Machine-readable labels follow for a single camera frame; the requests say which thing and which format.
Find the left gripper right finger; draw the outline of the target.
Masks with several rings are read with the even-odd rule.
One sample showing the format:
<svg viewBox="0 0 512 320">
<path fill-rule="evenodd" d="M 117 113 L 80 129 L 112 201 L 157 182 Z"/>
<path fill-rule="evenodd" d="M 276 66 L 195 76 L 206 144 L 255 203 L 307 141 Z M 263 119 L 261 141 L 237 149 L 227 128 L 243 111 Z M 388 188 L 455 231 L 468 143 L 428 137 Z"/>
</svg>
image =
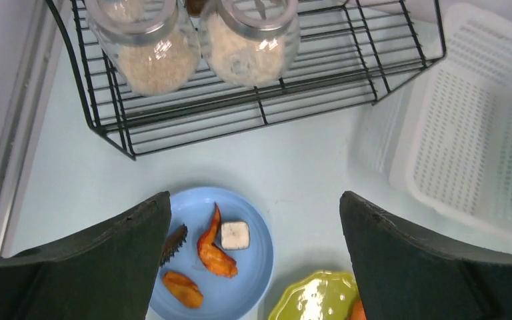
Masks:
<svg viewBox="0 0 512 320">
<path fill-rule="evenodd" d="M 339 214 L 368 319 L 512 319 L 512 254 L 441 235 L 352 191 Z"/>
</svg>

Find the green dotted plate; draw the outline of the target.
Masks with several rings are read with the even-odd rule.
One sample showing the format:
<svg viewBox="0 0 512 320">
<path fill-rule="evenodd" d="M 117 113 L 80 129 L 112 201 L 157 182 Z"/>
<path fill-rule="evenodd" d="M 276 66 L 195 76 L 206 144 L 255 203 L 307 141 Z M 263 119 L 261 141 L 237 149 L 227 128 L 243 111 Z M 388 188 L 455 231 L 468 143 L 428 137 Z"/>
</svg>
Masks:
<svg viewBox="0 0 512 320">
<path fill-rule="evenodd" d="M 290 284 L 269 319 L 349 319 L 359 300 L 354 274 L 318 270 Z"/>
</svg>

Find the glass jar clamp lid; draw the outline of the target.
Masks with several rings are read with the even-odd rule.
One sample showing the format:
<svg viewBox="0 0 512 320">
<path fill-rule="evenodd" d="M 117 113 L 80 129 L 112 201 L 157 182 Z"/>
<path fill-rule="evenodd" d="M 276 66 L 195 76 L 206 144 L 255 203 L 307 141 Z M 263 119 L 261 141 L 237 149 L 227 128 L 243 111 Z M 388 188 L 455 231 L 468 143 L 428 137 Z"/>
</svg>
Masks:
<svg viewBox="0 0 512 320">
<path fill-rule="evenodd" d="M 262 87 L 279 80 L 300 44 L 298 1 L 208 1 L 199 18 L 201 52 L 226 83 Z"/>
</svg>

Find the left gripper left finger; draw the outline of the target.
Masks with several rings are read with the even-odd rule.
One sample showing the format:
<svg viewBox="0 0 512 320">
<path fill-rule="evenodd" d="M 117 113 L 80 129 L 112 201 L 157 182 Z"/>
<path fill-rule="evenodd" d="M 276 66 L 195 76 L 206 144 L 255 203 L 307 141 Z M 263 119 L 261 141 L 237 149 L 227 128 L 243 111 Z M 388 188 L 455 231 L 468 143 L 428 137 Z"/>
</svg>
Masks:
<svg viewBox="0 0 512 320">
<path fill-rule="evenodd" d="M 0 257 L 0 319 L 144 319 L 170 222 L 164 191 L 72 235 Z"/>
</svg>

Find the glass jar beige powder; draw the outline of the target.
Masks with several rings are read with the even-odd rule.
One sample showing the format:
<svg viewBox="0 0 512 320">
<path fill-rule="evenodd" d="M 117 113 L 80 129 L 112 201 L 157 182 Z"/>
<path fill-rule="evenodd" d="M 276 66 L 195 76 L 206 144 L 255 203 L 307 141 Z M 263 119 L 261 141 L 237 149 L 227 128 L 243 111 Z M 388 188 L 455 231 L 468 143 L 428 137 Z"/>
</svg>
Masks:
<svg viewBox="0 0 512 320">
<path fill-rule="evenodd" d="M 132 92 L 169 93 L 195 74 L 200 44 L 182 2 L 91 0 L 84 4 L 90 30 Z"/>
</svg>

